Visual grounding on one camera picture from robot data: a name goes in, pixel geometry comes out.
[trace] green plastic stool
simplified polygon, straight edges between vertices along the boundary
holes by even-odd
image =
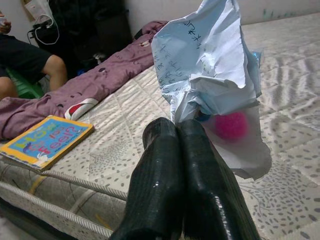
[[[39,83],[29,83],[23,76],[11,68],[7,68],[6,72],[14,83],[20,98],[39,99],[44,95],[44,91]]]

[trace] yellow book cover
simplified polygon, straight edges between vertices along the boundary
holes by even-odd
[[[93,131],[92,124],[48,116],[2,146],[0,154],[18,164],[42,172],[49,169]]]

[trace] quilted mattress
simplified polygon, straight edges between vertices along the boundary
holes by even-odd
[[[237,178],[262,238],[320,236],[320,13],[243,26],[250,49],[264,49],[260,121],[272,168]],[[0,160],[5,201],[80,240],[105,240],[120,223],[142,132],[170,117],[153,67],[79,121],[96,131],[38,175]]]

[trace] pink ball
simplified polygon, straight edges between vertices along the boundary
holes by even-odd
[[[236,141],[244,136],[248,132],[247,117],[242,112],[235,112],[229,115],[217,115],[215,116],[215,134],[229,141]]]

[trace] pink blanket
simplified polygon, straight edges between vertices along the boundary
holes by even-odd
[[[138,40],[40,99],[6,97],[1,100],[0,140],[19,136],[49,115],[77,120],[129,79],[153,65],[150,43],[166,23],[147,24]]]

